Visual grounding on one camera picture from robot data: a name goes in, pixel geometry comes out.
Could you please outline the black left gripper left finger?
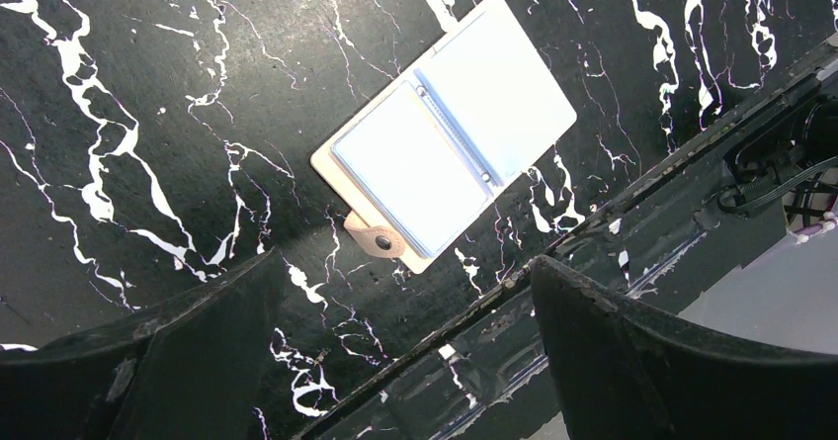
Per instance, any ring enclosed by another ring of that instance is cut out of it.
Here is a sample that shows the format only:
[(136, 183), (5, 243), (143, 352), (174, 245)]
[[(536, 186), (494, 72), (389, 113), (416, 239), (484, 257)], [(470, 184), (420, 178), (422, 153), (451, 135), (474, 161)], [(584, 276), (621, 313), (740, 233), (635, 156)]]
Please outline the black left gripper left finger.
[(242, 439), (287, 282), (269, 250), (124, 318), (1, 355), (5, 439)]

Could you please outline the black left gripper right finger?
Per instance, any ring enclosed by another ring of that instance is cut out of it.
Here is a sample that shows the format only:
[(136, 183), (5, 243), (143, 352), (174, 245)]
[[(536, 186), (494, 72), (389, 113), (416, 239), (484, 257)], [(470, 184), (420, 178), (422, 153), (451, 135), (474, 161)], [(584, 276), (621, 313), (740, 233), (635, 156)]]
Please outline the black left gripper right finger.
[(535, 315), (572, 439), (833, 439), (837, 359), (703, 327), (541, 255)]

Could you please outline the beige card holder wallet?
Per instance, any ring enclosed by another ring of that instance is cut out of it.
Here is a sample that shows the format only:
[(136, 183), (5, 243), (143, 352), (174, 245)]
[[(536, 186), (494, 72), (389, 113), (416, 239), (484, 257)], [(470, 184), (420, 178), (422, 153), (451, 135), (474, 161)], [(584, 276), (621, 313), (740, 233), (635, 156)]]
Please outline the beige card holder wallet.
[(482, 0), (311, 155), (364, 252), (425, 271), (576, 123), (506, 0)]

